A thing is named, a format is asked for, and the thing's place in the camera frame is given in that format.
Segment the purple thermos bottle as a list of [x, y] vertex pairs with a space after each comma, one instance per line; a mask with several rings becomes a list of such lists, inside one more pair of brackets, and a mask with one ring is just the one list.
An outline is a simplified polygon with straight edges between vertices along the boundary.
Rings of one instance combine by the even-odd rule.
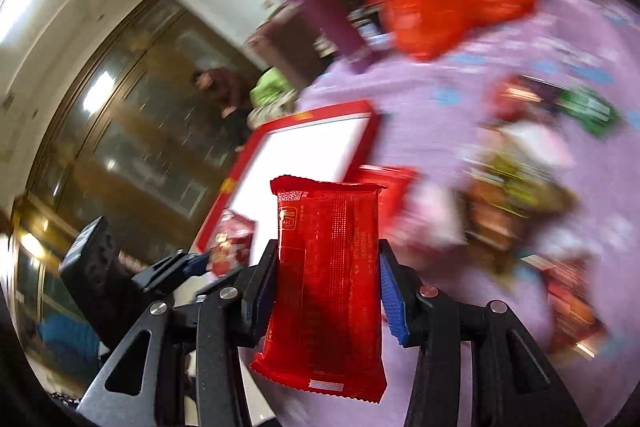
[[348, 12], [336, 0], [286, 0], [297, 4], [304, 19], [322, 32], [356, 74], [363, 74], [378, 61], [360, 32], [348, 19]]

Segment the green snack packet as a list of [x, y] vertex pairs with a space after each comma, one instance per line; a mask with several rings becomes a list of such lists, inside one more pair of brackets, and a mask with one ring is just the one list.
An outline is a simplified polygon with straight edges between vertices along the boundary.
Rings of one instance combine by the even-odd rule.
[[617, 109], [596, 91], [586, 87], [563, 91], [558, 98], [558, 105], [563, 113], [576, 119], [596, 138], [603, 138], [620, 123]]

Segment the small red flower snack packet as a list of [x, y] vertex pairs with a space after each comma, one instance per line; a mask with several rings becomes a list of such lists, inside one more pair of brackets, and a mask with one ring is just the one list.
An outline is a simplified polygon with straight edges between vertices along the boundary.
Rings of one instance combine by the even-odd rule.
[[208, 269], [215, 277], [223, 277], [250, 263], [250, 250], [256, 223], [230, 209], [221, 213], [208, 248]]

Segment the man in dark jacket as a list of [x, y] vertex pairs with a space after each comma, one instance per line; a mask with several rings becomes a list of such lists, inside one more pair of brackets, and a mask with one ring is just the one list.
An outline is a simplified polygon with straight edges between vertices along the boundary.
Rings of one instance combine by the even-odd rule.
[[190, 78], [196, 90], [208, 96], [219, 108], [221, 124], [234, 141], [237, 150], [242, 150], [252, 129], [247, 118], [253, 110], [250, 101], [252, 85], [238, 72], [227, 67], [197, 70]]

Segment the red tray white inside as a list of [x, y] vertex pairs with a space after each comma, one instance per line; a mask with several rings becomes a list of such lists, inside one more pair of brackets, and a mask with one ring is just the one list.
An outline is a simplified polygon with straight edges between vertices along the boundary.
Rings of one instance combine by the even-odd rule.
[[323, 106], [263, 124], [248, 139], [221, 186], [192, 249], [203, 254], [222, 212], [230, 209], [256, 223], [250, 263], [278, 237], [277, 197], [270, 182], [278, 176], [343, 182], [372, 148], [381, 116], [366, 100]]

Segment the wooden glass double door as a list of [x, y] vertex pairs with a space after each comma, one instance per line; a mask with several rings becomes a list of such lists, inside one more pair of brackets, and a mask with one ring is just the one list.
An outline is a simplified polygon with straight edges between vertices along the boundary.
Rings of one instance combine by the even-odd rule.
[[105, 217], [131, 271], [189, 248], [235, 161], [220, 110], [192, 83], [258, 68], [177, 0], [143, 0], [64, 94], [14, 205], [15, 320], [81, 312], [58, 277], [77, 233]]

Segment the long red snack packet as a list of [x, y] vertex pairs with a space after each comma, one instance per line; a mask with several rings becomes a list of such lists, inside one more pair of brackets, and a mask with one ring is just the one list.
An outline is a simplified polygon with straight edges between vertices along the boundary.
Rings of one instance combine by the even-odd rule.
[[375, 183], [278, 176], [277, 287], [250, 368], [275, 384], [378, 403], [381, 270]]
[[420, 172], [411, 167], [362, 165], [346, 176], [347, 183], [373, 183], [382, 186], [378, 194], [378, 236], [386, 237], [395, 220], [405, 207], [405, 198], [411, 185], [418, 181]]

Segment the purple floral tablecloth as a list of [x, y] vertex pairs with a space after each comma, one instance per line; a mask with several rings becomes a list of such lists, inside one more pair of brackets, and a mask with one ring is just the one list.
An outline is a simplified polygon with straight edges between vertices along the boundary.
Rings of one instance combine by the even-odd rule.
[[[620, 123], [603, 138], [563, 113], [586, 87]], [[590, 426], [639, 381], [639, 13], [620, 0], [539, 0], [431, 62], [391, 53], [333, 64], [300, 109], [368, 100], [384, 121], [371, 162], [454, 190], [466, 244], [396, 247], [462, 303], [504, 300], [551, 353]]]

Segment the pink white snack packet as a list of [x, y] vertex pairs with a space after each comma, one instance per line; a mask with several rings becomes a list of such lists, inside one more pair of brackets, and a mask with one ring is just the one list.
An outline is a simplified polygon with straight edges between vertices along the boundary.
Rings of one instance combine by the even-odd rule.
[[457, 194], [433, 180], [420, 181], [388, 235], [396, 247], [414, 251], [449, 251], [465, 245]]

